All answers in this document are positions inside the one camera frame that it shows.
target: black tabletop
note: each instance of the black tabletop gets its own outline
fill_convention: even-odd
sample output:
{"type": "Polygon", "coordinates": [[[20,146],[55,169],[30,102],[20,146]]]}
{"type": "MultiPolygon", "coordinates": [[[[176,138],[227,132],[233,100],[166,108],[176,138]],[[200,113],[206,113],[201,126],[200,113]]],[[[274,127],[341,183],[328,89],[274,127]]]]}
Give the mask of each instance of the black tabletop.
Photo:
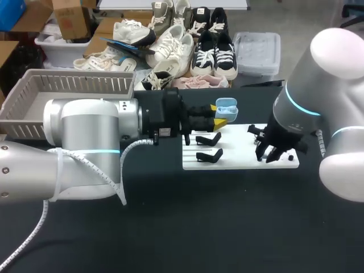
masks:
{"type": "MultiPolygon", "coordinates": [[[[235,123],[265,123],[280,88],[181,91],[189,105],[238,100],[235,123]]],[[[298,169],[183,171],[181,139],[139,146],[125,161],[123,207],[114,196],[58,201],[5,272],[362,272],[364,204],[319,180],[308,137],[298,169]]],[[[0,208],[0,260],[29,235],[42,202],[0,208]]]]}

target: robotic arm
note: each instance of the robotic arm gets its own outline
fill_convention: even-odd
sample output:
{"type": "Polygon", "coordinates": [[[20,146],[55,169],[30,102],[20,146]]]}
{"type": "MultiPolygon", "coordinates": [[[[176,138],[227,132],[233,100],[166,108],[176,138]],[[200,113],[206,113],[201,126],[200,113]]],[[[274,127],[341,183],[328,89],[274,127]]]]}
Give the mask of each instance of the robotic arm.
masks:
{"type": "MultiPolygon", "coordinates": [[[[115,183],[122,181],[120,142],[148,135],[154,145],[160,137],[185,135],[192,130],[215,131],[225,119],[215,119],[211,106],[188,108],[177,89],[146,92],[138,100],[52,100],[44,109],[48,142],[72,151],[97,166],[115,183]]],[[[0,142],[0,204],[30,199],[85,200],[105,198],[115,190],[89,166],[74,158],[0,142]]]]}
{"type": "Polygon", "coordinates": [[[258,135],[258,160],[274,146],[267,163],[295,148],[325,122],[331,140],[320,178],[334,194],[364,202],[364,40],[330,28],[317,34],[274,102],[267,127],[258,135]]]}

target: black and white sneaker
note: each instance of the black and white sneaker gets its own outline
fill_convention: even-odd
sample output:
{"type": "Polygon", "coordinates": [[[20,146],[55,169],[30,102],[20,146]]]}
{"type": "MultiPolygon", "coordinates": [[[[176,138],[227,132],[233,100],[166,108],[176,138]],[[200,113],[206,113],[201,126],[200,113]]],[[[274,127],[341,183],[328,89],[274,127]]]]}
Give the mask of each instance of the black and white sneaker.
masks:
{"type": "Polygon", "coordinates": [[[210,27],[210,10],[207,7],[197,7],[192,10],[191,29],[188,33],[194,38],[199,38],[204,30],[210,27]]]}
{"type": "Polygon", "coordinates": [[[214,75],[217,77],[225,76],[229,81],[238,75],[234,44],[226,32],[220,33],[215,45],[214,75]]]}
{"type": "Polygon", "coordinates": [[[134,90],[161,90],[176,77],[179,70],[180,64],[177,59],[162,60],[134,90]]]}
{"type": "Polygon", "coordinates": [[[191,62],[191,74],[193,77],[212,75],[214,72],[214,38],[205,30],[196,44],[191,62]]]}
{"type": "Polygon", "coordinates": [[[221,7],[217,7],[211,15],[210,32],[215,34],[215,37],[222,32],[229,33],[228,17],[225,10],[221,7]]]}

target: pink sneaker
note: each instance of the pink sneaker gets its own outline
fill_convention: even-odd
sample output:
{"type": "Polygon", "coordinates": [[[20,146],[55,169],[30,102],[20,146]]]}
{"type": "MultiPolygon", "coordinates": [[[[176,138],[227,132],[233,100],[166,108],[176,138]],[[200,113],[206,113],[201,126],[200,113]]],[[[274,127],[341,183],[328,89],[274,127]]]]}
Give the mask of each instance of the pink sneaker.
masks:
{"type": "Polygon", "coordinates": [[[229,87],[229,83],[225,76],[214,77],[205,75],[191,78],[177,78],[172,81],[172,87],[179,89],[227,88],[229,87]]]}

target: white board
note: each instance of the white board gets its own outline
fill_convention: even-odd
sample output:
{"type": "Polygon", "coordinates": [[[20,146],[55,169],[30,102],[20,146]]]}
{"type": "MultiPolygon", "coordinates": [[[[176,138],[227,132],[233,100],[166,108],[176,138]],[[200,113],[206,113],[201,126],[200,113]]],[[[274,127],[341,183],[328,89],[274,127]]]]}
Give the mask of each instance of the white board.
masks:
{"type": "MultiPolygon", "coordinates": [[[[192,131],[190,135],[191,144],[186,146],[184,138],[182,140],[182,161],[183,169],[186,170],[218,170],[218,169],[285,169],[298,168],[299,160],[294,149],[285,152],[278,161],[266,163],[265,159],[261,162],[257,161],[255,155],[256,145],[254,144],[255,135],[248,133],[250,124],[226,125],[222,129],[221,139],[216,146],[209,147],[197,145],[196,136],[213,139],[217,132],[197,132],[192,131]],[[214,155],[218,149],[222,148],[224,154],[215,164],[208,162],[198,162],[196,159],[197,152],[214,155]],[[293,155],[293,161],[289,161],[288,157],[293,155]]],[[[263,129],[266,124],[256,124],[255,127],[263,129]]],[[[266,155],[273,149],[269,146],[266,155]]]]}
{"type": "MultiPolygon", "coordinates": [[[[139,10],[139,9],[152,9],[151,0],[102,0],[99,4],[100,10],[139,10]]],[[[216,7],[223,7],[226,10],[246,10],[248,5],[246,0],[192,0],[192,7],[208,7],[214,9],[216,7]]]]}

